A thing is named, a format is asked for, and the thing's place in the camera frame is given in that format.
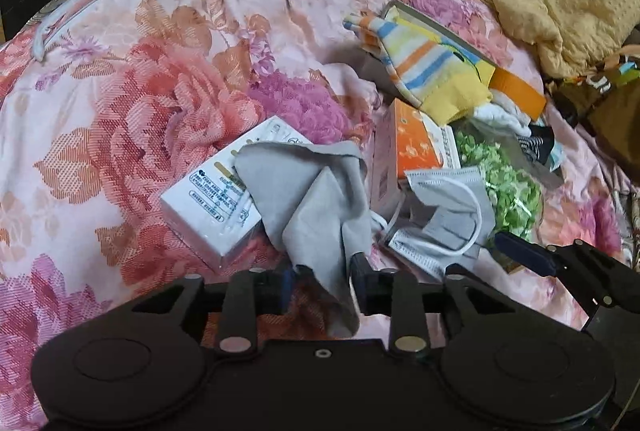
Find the black white striped sock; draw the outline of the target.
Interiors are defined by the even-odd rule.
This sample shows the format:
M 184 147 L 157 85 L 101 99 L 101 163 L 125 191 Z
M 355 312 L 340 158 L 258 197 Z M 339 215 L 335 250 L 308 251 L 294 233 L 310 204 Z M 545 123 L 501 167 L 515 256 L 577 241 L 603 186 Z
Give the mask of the black white striped sock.
M 518 136 L 523 154 L 531 162 L 539 162 L 549 171 L 561 168 L 565 159 L 564 147 L 556 140 L 554 131 L 549 126 L 529 126 L 529 136 Z

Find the grey cleaning cloth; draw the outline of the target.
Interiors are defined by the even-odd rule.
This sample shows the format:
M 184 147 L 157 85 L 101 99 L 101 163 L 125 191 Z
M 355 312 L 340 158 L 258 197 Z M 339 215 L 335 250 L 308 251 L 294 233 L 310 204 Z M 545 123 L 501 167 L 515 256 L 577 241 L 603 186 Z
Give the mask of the grey cleaning cloth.
M 360 327 L 349 286 L 350 260 L 372 247 L 366 162 L 352 141 L 329 145 L 258 142 L 235 157 L 274 248 L 312 277 L 330 303 L 329 335 Z

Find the orange ribbed band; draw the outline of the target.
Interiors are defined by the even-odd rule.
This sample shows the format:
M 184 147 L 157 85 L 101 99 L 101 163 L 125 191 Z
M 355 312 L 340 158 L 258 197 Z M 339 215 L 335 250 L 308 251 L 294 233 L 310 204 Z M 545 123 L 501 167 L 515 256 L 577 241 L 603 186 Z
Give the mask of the orange ribbed band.
M 544 95 L 505 69 L 495 69 L 490 78 L 489 87 L 492 91 L 506 95 L 523 114 L 532 120 L 537 120 L 546 107 L 547 100 Z

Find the striped colourful sock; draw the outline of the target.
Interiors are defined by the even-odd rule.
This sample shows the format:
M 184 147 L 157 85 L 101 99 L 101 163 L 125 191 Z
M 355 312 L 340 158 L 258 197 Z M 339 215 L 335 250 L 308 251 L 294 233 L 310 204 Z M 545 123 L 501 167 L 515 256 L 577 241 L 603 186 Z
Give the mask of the striped colourful sock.
M 473 64 L 458 50 L 382 15 L 349 14 L 343 25 L 382 63 L 401 97 L 437 125 L 469 116 L 491 101 L 494 66 Z

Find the gold maroon brocade bedcover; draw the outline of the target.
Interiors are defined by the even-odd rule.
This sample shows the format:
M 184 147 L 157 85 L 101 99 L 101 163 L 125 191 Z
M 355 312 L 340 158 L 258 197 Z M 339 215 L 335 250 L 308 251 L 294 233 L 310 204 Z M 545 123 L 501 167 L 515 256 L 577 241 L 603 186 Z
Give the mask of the gold maroon brocade bedcover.
M 606 157 L 601 164 L 608 189 L 612 195 L 624 262 L 639 271 L 639 186 L 611 158 Z

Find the jar of green paper stars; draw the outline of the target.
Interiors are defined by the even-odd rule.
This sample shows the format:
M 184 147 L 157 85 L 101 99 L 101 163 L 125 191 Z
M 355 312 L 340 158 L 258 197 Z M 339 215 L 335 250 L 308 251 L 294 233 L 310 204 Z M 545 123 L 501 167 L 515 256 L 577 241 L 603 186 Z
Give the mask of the jar of green paper stars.
M 518 139 L 471 120 L 454 124 L 454 139 L 462 167 L 480 171 L 495 214 L 494 232 L 506 231 L 533 243 L 542 191 L 516 154 Z

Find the grey face mask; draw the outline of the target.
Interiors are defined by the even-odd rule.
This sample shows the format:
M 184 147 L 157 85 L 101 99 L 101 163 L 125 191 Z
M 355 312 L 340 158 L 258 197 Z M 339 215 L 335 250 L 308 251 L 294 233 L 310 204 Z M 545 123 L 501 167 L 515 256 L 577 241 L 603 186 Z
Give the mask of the grey face mask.
M 410 170 L 404 180 L 387 168 L 372 179 L 378 244 L 442 281 L 450 265 L 474 269 L 495 229 L 485 180 L 475 166 Z

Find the orange white medicine box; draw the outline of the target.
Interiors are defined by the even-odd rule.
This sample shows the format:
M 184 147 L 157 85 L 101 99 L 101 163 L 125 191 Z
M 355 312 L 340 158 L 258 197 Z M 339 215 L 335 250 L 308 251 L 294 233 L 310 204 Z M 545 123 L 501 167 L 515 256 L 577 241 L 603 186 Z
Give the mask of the orange white medicine box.
M 400 99 L 390 103 L 374 135 L 371 208 L 386 220 L 407 187 L 407 171 L 461 167 L 454 131 Z

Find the colourful brown patterned cloth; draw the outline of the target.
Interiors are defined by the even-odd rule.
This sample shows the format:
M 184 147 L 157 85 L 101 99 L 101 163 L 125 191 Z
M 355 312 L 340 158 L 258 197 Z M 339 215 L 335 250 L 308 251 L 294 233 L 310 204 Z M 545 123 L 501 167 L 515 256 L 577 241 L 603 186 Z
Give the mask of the colourful brown patterned cloth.
M 546 92 L 562 118 L 639 181 L 639 47 L 627 44 L 582 76 L 552 79 Z

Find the pink floral bedsheet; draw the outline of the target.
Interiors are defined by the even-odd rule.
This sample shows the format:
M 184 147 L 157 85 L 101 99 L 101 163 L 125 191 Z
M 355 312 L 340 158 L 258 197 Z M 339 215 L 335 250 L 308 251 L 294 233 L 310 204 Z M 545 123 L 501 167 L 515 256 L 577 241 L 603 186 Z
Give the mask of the pink floral bedsheet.
M 480 0 L 400 0 L 532 87 L 529 50 Z M 76 0 L 1 51 L 1 425 L 46 420 L 32 355 L 189 273 L 224 281 L 163 220 L 160 195 L 265 118 L 372 148 L 385 69 L 345 16 L 390 0 Z

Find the grey shallow tray box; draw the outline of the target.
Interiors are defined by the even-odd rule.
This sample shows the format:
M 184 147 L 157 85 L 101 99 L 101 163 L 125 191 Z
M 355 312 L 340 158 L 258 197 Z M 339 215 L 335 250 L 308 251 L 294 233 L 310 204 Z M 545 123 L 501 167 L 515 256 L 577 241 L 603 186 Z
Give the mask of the grey shallow tray box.
M 405 25 L 423 32 L 424 35 L 433 38 L 445 46 L 458 50 L 471 63 L 477 64 L 484 62 L 488 65 L 497 67 L 494 61 L 485 56 L 472 44 L 469 44 L 455 32 L 447 27 L 438 24 L 426 14 L 413 9 L 404 2 L 398 0 L 390 0 L 383 9 L 382 17 L 386 21 L 392 21 L 401 25 Z

